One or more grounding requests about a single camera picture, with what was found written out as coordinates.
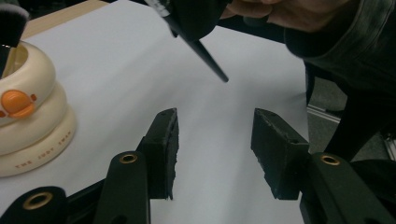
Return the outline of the black fluffy makeup brush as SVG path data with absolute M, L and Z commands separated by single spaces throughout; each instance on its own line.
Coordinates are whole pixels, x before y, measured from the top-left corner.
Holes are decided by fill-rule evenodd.
M 11 49 L 20 42 L 29 17 L 29 12 L 22 7 L 0 4 L 0 76 L 6 68 Z

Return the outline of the black stand leg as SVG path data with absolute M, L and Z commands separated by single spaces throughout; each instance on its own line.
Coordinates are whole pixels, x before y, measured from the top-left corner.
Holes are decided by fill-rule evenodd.
M 325 153 L 351 161 L 378 132 L 396 123 L 396 97 L 349 94 L 341 120 Z

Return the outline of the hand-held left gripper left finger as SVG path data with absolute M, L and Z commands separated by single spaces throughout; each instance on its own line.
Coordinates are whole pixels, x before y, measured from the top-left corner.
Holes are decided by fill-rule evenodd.
M 173 199 L 179 150 L 177 110 L 159 112 L 138 146 L 148 168 L 148 196 L 150 199 Z

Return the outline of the thin black makeup brush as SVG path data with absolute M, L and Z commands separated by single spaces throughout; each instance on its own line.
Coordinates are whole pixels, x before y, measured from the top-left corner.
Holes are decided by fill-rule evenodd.
M 206 50 L 204 45 L 201 43 L 200 39 L 195 41 L 188 41 L 185 37 L 179 35 L 176 31 L 176 25 L 174 17 L 172 16 L 173 7 L 172 0 L 144 0 L 150 7 L 152 7 L 158 15 L 163 18 L 174 37 L 180 36 L 188 46 L 206 63 L 206 65 L 223 81 L 228 82 L 229 78 L 222 71 L 222 69 L 218 66 L 216 61 L 210 55 L 210 53 Z

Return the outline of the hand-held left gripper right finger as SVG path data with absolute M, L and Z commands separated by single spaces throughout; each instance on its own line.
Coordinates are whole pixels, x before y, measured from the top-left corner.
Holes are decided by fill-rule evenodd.
M 308 142 L 278 114 L 256 108 L 250 148 L 273 196 L 279 200 L 297 200 Z

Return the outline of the wooden table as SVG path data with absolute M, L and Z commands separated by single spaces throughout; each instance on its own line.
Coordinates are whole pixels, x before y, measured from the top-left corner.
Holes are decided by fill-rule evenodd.
M 71 21 L 77 17 L 92 12 L 100 7 L 107 6 L 107 2 L 100 0 L 87 0 L 71 7 L 67 7 L 48 15 L 29 21 L 21 36 L 22 39 L 38 35 L 53 27 Z

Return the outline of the cream ringed brush holder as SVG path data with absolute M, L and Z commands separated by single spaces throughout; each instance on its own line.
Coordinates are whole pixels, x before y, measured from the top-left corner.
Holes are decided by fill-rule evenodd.
M 71 142 L 76 127 L 49 56 L 21 42 L 14 71 L 0 79 L 0 177 L 29 172 L 53 160 Z

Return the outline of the white table cover board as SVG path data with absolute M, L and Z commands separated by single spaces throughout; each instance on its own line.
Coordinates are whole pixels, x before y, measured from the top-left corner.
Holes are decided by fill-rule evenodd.
M 217 28 L 204 45 L 221 80 L 150 7 L 118 0 L 35 35 L 52 59 L 78 127 L 67 149 L 31 172 L 0 178 L 0 215 L 23 193 L 75 193 L 106 176 L 155 116 L 177 110 L 174 196 L 151 204 L 152 224 L 304 224 L 299 204 L 273 197 L 250 148 L 254 111 L 307 132 L 303 63 L 285 46 Z

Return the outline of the aluminium floor rail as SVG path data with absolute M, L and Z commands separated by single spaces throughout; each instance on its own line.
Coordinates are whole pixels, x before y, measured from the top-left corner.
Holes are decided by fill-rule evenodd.
M 326 119 L 335 123 L 340 122 L 340 118 L 336 117 L 335 115 L 332 115 L 331 113 L 328 113 L 325 109 L 314 106 L 314 105 L 308 105 L 306 107 L 307 112 L 309 114 L 315 115 L 317 117 L 320 117 L 322 119 Z

